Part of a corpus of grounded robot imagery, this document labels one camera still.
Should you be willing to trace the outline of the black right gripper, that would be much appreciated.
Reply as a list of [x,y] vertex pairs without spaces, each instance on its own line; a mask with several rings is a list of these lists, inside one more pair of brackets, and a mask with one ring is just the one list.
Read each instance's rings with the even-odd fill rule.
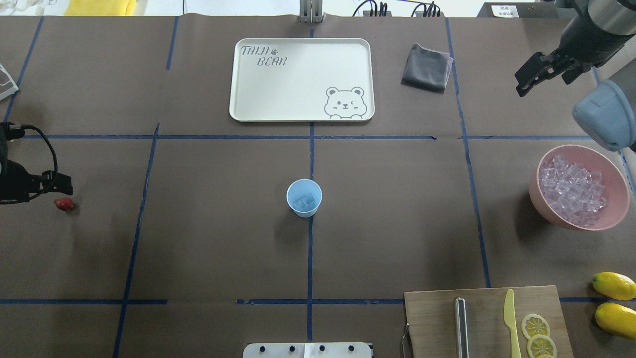
[[584,45],[559,47],[550,54],[536,52],[515,73],[516,91],[524,97],[545,80],[561,75],[569,85],[597,63],[597,49]]

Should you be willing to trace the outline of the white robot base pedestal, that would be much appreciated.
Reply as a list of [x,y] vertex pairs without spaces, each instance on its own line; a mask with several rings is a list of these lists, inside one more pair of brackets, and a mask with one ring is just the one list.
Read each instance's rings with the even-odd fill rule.
[[366,342],[296,342],[248,344],[243,358],[373,358]]

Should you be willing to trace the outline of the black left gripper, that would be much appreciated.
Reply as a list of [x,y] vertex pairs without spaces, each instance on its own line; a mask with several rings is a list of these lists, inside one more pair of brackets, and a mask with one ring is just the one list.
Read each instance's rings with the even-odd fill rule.
[[2,205],[30,202],[45,193],[73,195],[72,178],[57,170],[48,170],[40,175],[29,173],[14,161],[1,165],[0,203]]

